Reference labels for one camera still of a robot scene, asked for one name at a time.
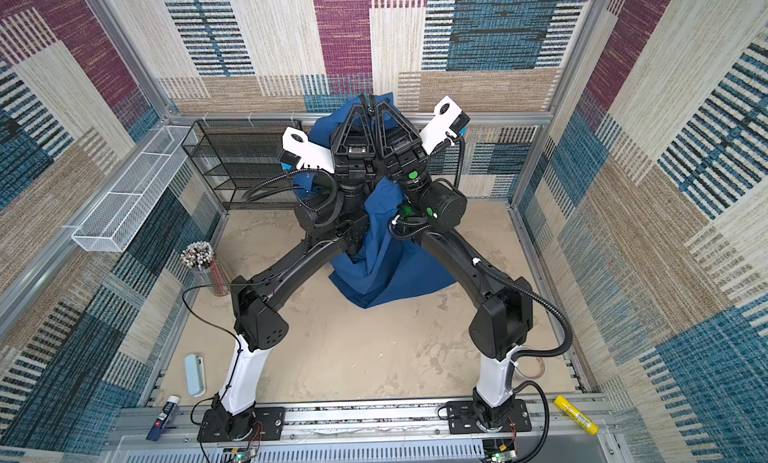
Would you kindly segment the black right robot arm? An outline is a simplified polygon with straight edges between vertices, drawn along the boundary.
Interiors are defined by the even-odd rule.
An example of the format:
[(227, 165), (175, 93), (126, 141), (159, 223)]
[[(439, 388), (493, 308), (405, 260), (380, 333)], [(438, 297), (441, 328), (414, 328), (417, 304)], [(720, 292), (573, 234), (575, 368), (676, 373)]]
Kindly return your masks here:
[[(518, 407), (516, 395), (522, 389), (512, 385), (518, 360), (565, 354), (573, 343), (572, 327), (563, 312), (535, 293), (525, 279), (512, 279), (471, 246), (457, 230), (467, 209), (466, 196), (457, 183), (428, 172), (428, 159), (438, 147), (464, 146), (468, 115), (449, 97), (440, 101), (422, 130), (388, 100), (370, 101), (366, 113), (376, 159), (405, 195), (388, 223), (391, 237), (412, 241), (436, 258), (476, 308), (469, 336), (482, 358), (473, 413), (480, 429), (499, 430)], [(563, 340), (552, 349), (523, 346), (533, 327), (535, 303), (562, 328)]]

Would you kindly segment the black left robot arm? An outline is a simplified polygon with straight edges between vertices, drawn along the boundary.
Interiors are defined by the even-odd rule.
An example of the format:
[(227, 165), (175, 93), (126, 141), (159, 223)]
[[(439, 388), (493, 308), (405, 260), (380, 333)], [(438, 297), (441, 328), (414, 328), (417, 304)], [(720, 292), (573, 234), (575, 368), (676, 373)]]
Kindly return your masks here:
[(376, 175), (377, 104), (374, 95), (360, 96), (326, 145), (287, 128), (280, 154), (283, 172), (246, 192), (253, 201), (292, 191), (305, 236), (266, 270), (230, 284), (235, 320), (228, 334), (235, 340), (234, 353), (224, 386), (197, 424), (199, 444), (279, 437), (281, 415), (274, 408), (260, 415), (256, 389), (270, 351), (289, 330), (281, 308), (326, 263), (355, 255), (363, 246), (370, 226), (364, 200)]

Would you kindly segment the blue zip jacket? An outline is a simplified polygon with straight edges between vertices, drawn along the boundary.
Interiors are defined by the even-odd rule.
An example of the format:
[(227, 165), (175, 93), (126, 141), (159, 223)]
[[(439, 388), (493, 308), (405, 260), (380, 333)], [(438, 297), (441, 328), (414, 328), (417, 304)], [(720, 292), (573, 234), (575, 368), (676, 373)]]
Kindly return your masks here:
[(369, 230), (360, 251), (331, 261), (331, 282), (350, 302), (367, 309), (400, 299), (438, 292), (455, 278), (426, 250), (392, 238), (388, 224), (405, 200), (402, 189), (385, 178), (364, 203)]

